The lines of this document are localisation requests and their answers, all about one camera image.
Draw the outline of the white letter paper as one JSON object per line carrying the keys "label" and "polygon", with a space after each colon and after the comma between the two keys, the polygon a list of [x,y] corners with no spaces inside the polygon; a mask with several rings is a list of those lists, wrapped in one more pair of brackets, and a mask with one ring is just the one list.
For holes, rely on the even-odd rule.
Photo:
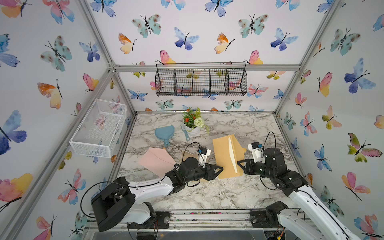
{"label": "white letter paper", "polygon": [[229,142],[229,155],[230,155],[233,167],[234,167],[234,171],[235,171],[235,173],[238,173],[237,162],[236,162],[236,158],[235,158],[234,147],[232,144],[232,138],[231,137],[228,138],[228,142]]}

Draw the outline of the brown kraft envelope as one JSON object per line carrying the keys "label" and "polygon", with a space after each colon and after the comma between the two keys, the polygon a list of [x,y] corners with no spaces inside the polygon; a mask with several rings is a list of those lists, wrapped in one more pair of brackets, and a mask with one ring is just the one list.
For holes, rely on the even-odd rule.
{"label": "brown kraft envelope", "polygon": [[240,177],[244,174],[244,171],[238,165],[237,165],[238,173],[235,173],[234,171],[234,167],[229,155],[229,142],[228,142],[229,137],[232,138],[232,144],[234,147],[236,162],[240,160],[244,160],[245,152],[247,151],[240,145],[240,143],[238,142],[238,140],[234,135],[229,135],[229,136],[225,136],[225,137],[221,137],[213,140],[216,164],[217,166],[224,168],[224,170],[219,174],[220,180]]}

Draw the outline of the pink envelope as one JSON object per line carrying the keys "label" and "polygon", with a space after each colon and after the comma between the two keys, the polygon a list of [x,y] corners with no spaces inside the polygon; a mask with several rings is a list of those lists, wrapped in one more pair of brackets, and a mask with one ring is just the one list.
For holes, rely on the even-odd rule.
{"label": "pink envelope", "polygon": [[158,177],[164,177],[174,169],[176,162],[165,149],[149,148],[138,164]]}

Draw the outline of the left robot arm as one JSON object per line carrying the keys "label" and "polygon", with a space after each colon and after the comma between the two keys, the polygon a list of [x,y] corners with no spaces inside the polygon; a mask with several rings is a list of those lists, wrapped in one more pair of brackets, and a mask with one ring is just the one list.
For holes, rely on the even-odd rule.
{"label": "left robot arm", "polygon": [[167,172],[164,177],[142,184],[128,182],[120,177],[110,182],[91,200],[99,232],[105,232],[121,222],[146,225],[152,223],[156,213],[148,200],[180,192],[189,182],[216,179],[223,167],[206,164],[200,166],[195,158],[187,158]]}

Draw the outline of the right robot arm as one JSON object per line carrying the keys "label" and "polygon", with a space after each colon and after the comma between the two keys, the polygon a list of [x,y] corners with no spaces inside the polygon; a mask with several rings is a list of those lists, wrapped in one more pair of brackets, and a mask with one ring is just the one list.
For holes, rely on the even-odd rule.
{"label": "right robot arm", "polygon": [[271,180],[276,189],[293,200],[312,221],[308,224],[281,201],[268,207],[262,214],[252,213],[251,223],[256,228],[283,227],[300,240],[357,240],[359,237],[338,220],[316,196],[307,181],[287,168],[283,153],[277,148],[265,149],[258,142],[249,144],[252,159],[238,161],[246,175],[257,175]]}

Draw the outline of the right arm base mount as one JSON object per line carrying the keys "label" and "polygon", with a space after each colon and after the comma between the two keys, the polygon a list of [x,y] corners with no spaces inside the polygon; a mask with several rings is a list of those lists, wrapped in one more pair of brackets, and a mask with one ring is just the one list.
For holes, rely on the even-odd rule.
{"label": "right arm base mount", "polygon": [[264,210],[250,211],[250,222],[253,228],[277,228],[280,226],[278,214],[289,207],[281,201],[277,201]]}

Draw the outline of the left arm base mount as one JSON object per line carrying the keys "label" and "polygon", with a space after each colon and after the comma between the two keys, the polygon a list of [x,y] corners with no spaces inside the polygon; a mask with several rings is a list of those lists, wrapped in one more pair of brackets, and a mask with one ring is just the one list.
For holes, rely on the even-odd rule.
{"label": "left arm base mount", "polygon": [[129,229],[168,229],[171,221],[169,212],[155,211],[155,215],[151,215],[143,224],[131,223],[128,224]]}

